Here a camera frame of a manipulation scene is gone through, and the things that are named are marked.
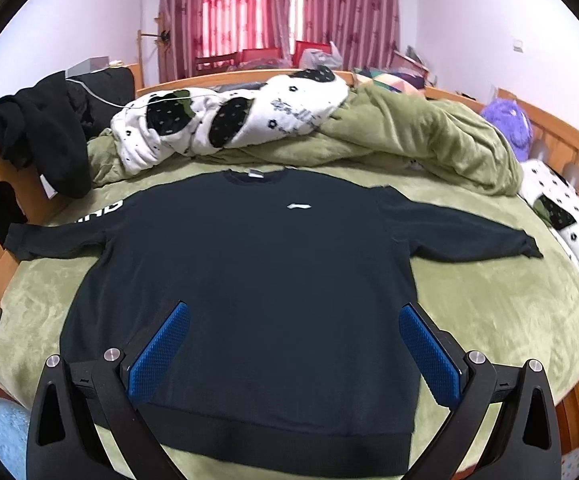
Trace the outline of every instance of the colorful cushion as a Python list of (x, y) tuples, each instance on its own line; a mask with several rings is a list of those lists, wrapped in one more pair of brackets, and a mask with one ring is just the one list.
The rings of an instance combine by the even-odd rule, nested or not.
[(521, 164), (520, 196), (557, 233), (570, 259), (579, 268), (579, 194), (540, 160)]
[(354, 73), (354, 88), (358, 88), (363, 84), (374, 83), (391, 92), (399, 92), (403, 94), (422, 94), (423, 91), (417, 89), (405, 79), (394, 75), (385, 70), (376, 68), (355, 68)]
[(416, 70), (402, 66), (396, 70), (387, 70), (386, 72), (404, 79), (417, 90), (425, 90), (425, 76), (420, 72), (416, 72)]

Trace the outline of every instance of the red chair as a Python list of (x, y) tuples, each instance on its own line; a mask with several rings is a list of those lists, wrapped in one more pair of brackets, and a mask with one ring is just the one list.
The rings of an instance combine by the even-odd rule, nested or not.
[(332, 54), (332, 46), (329, 43), (312, 43), (311, 41), (297, 41), (294, 47), (294, 55), (291, 58), (291, 63), (294, 68), (298, 68), (300, 57), (306, 48), (317, 48), (326, 54)]
[(254, 59), (281, 59), (281, 47), (273, 46), (270, 48), (246, 48), (241, 51), (239, 63), (253, 61)]

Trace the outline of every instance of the sweatshirt hem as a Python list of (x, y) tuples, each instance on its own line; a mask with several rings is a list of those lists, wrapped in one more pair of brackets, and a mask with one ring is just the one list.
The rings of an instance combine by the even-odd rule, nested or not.
[(281, 430), (142, 404), (154, 436), (169, 447), (303, 476), (397, 476), (409, 466), (411, 433), (328, 435)]

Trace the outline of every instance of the wooden headboard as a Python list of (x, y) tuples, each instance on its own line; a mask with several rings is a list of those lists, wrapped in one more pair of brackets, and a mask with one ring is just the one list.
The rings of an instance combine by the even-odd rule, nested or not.
[(525, 110), (534, 130), (534, 138), (542, 139), (550, 148), (549, 165), (561, 173), (568, 162), (579, 167), (579, 130), (534, 105), (499, 89), (498, 97), (514, 99)]
[(474, 101), (469, 97), (462, 96), (460, 94), (455, 94), (454, 92), (448, 92), (446, 90), (441, 90), (439, 88), (435, 88), (433, 86), (426, 86), (425, 87), (425, 97), (428, 99), (449, 99), (450, 101), (458, 101), (459, 103), (463, 103), (466, 107), (471, 108), (479, 114), (485, 105), (480, 103), (479, 101)]
[[(271, 77), (274, 77), (275, 75), (293, 74), (296, 71), (296, 68), (275, 68), (198, 75), (187, 79), (168, 81), (167, 83), (161, 83), (159, 85), (143, 88), (137, 91), (137, 97), (149, 94), (150, 92), (157, 92), (161, 90), (176, 90), (185, 87), (209, 88), (211, 86), (229, 85), (234, 83), (263, 82), (267, 81)], [(343, 72), (341, 70), (333, 70), (333, 72), (343, 78), (348, 86), (352, 86), (354, 84), (353, 73)]]

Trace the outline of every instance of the metal screw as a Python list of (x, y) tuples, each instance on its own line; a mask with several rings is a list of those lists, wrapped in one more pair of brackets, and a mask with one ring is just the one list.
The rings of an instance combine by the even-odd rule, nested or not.
[(468, 354), (469, 360), (474, 364), (481, 365), (485, 362), (485, 354), (478, 350), (473, 350)]
[(119, 358), (119, 355), (121, 355), (121, 351), (118, 348), (108, 348), (103, 354), (103, 357), (106, 361), (111, 362), (116, 361), (116, 359)]
[(535, 372), (540, 372), (543, 369), (543, 365), (536, 359), (529, 360), (529, 367)]
[(51, 355), (48, 357), (47, 361), (45, 361), (45, 364), (47, 364), (50, 368), (54, 368), (56, 365), (58, 365), (58, 363), (60, 363), (60, 356), (56, 354)]

